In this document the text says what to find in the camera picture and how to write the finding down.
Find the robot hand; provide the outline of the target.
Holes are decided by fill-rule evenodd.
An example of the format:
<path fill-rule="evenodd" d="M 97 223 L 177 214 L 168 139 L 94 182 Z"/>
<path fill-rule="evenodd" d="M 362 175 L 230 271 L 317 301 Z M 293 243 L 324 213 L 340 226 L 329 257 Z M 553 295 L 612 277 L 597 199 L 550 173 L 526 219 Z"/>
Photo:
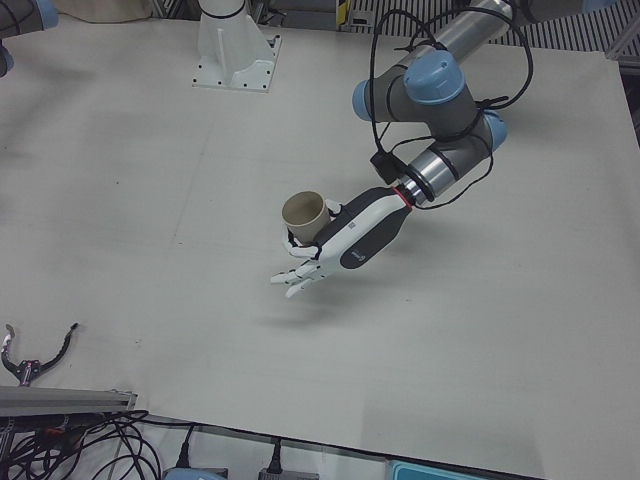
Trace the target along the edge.
<path fill-rule="evenodd" d="M 288 287 L 288 298 L 337 271 L 365 265 L 393 241 L 412 211 L 411 203 L 396 187 L 374 187 L 346 204 L 327 200 L 325 205 L 330 221 L 310 244 L 302 244 L 289 227 L 282 230 L 282 245 L 302 261 L 270 278 L 272 284 Z"/>

